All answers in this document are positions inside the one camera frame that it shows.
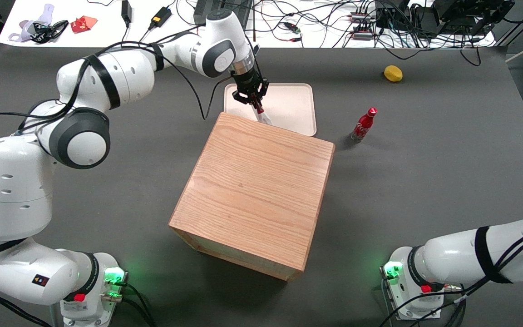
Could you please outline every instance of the dark gray mat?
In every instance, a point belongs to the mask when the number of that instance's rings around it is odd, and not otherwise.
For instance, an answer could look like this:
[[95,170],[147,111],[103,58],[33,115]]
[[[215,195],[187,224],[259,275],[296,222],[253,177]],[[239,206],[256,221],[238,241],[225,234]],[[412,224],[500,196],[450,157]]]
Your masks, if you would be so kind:
[[[0,110],[27,112],[57,97],[58,68],[92,51],[0,45]],[[474,50],[465,53],[474,60]],[[113,254],[151,299],[160,326],[378,326],[386,316],[378,266],[395,248],[523,219],[523,102],[504,51],[481,49],[481,58],[476,68],[458,50],[406,62],[384,50],[261,50],[270,81],[313,87],[316,137],[337,145],[306,272],[297,281],[197,253],[168,229],[222,108],[220,87],[203,122],[174,69],[156,74],[146,99],[109,112],[112,149],[102,165],[58,167],[54,219],[35,239]],[[388,64],[403,69],[401,83],[381,76]],[[207,101],[214,81],[187,75]],[[374,127],[350,147],[347,134],[370,106],[380,110]],[[18,124],[0,117],[0,137]],[[48,317],[46,307],[24,307]],[[0,307],[0,326],[12,325],[31,326]],[[122,305],[113,326],[143,321]],[[523,326],[523,283],[485,286],[469,299],[463,326]]]

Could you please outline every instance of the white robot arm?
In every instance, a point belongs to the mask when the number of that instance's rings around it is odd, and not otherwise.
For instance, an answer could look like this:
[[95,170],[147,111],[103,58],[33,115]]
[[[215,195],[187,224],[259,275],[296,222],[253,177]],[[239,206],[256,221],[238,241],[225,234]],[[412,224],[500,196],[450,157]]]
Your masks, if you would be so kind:
[[208,77],[231,72],[234,97],[263,113],[268,82],[231,11],[212,12],[202,37],[181,33],[150,50],[114,50],[65,65],[56,79],[60,98],[40,102],[18,132],[0,139],[0,292],[35,304],[61,302],[69,326],[107,326],[120,292],[110,282],[124,281],[125,272],[109,254],[52,250],[31,238],[52,219],[54,166],[102,163],[110,151],[108,110],[147,96],[154,71],[173,64]]
[[[439,318],[449,284],[470,286],[487,278],[497,283],[523,281],[523,250],[501,269],[500,258],[510,258],[507,250],[523,238],[523,220],[498,226],[485,226],[465,232],[432,238],[423,246],[400,247],[381,269],[399,319]],[[421,294],[436,296],[420,297]]]

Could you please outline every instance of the wooden box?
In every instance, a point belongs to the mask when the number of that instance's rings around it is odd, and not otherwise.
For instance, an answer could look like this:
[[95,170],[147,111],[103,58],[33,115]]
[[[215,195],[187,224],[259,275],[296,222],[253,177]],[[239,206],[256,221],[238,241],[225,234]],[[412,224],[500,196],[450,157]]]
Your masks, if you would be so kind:
[[195,250],[292,281],[333,154],[333,143],[221,113],[168,225]]

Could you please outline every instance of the red bottle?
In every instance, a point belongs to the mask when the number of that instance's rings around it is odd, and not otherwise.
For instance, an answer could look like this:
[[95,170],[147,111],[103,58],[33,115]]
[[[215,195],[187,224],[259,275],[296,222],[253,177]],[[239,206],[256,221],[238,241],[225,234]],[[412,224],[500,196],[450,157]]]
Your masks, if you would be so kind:
[[354,139],[355,142],[359,143],[365,138],[365,135],[372,126],[374,115],[376,114],[376,108],[370,108],[364,116],[359,119],[356,124],[355,130],[350,134],[350,138]]

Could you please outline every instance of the yellow lemon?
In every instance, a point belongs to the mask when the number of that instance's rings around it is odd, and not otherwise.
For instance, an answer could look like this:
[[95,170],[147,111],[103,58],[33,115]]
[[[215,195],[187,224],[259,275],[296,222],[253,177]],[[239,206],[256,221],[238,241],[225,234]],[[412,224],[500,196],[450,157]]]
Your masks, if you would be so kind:
[[403,72],[397,66],[391,64],[385,68],[385,77],[389,81],[398,82],[403,79]]

